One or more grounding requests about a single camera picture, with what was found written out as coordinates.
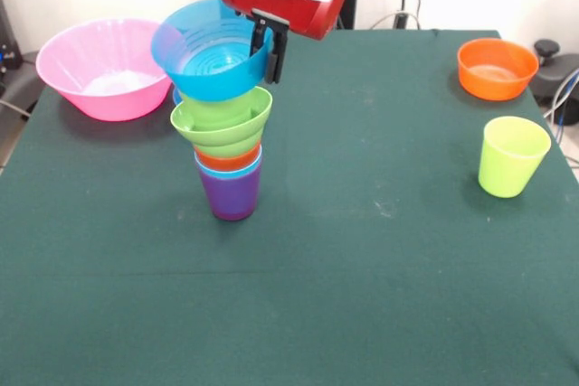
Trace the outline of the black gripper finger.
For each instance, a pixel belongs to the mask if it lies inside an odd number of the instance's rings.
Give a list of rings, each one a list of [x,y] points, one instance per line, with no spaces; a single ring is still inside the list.
[[[256,19],[252,29],[250,55],[256,54],[264,44],[268,24],[264,19]]]
[[[288,41],[287,27],[279,27],[273,32],[273,45],[268,54],[267,69],[264,76],[265,81],[269,84],[280,82]]]

